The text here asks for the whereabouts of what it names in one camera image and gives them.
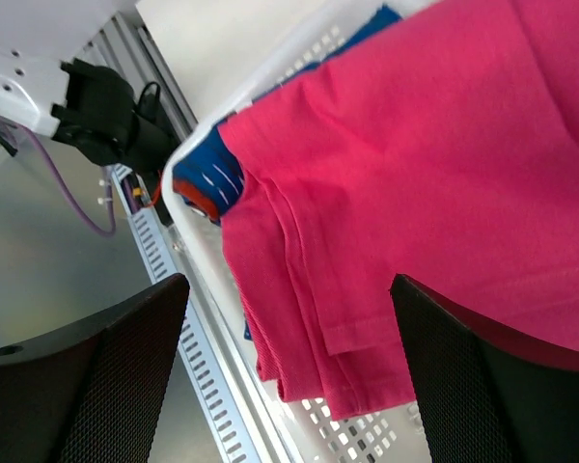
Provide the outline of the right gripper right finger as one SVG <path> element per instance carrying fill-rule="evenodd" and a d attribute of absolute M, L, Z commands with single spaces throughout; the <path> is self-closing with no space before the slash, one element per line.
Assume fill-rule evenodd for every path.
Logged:
<path fill-rule="evenodd" d="M 579 462 L 579 351 L 406 275 L 390 290 L 435 462 Z"/>

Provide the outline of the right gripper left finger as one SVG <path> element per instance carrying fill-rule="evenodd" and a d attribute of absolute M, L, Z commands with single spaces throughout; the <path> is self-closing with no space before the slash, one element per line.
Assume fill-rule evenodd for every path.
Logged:
<path fill-rule="evenodd" d="M 0 462 L 145 462 L 189 295 L 174 274 L 0 348 Z"/>

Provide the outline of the white plastic basket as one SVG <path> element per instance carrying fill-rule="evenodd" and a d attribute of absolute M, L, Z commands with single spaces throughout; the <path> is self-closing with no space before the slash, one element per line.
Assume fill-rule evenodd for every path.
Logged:
<path fill-rule="evenodd" d="M 173 160 L 182 160 L 224 116 L 342 45 L 377 9 L 375 1 L 220 1 L 190 15 L 162 49 L 198 122 Z M 429 461 L 415 403 L 335 421 L 324 399 L 285 403 L 274 382 L 261 381 L 220 228 L 188 207 L 169 178 L 162 195 L 194 307 L 257 462 Z"/>

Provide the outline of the pink trousers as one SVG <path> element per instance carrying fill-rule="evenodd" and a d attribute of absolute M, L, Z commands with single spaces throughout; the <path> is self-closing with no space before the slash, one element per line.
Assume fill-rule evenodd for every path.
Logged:
<path fill-rule="evenodd" d="M 579 1 L 442 1 L 219 127 L 223 252 L 285 402 L 414 396 L 392 281 L 579 350 Z"/>

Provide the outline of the blue white patterned trousers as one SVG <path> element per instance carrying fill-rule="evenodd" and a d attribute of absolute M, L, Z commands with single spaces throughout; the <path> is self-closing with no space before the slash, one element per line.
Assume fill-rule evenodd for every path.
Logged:
<path fill-rule="evenodd" d="M 398 12 L 382 5 L 370 20 L 342 45 L 284 78 L 277 86 L 284 86 L 295 77 L 318 68 L 325 61 L 343 54 L 354 45 L 400 21 L 402 16 Z M 224 116 L 213 124 L 207 136 L 174 166 L 172 172 L 175 193 L 181 195 L 187 205 L 198 210 L 215 225 L 218 225 L 220 218 L 237 203 L 244 189 L 241 167 L 219 132 L 219 126 L 228 118 Z"/>

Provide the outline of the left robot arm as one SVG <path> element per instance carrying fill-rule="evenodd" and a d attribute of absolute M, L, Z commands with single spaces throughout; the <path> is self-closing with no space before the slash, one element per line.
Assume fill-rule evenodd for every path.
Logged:
<path fill-rule="evenodd" d="M 79 150 L 98 166 L 161 170 L 178 145 L 116 71 L 0 49 L 0 119 Z"/>

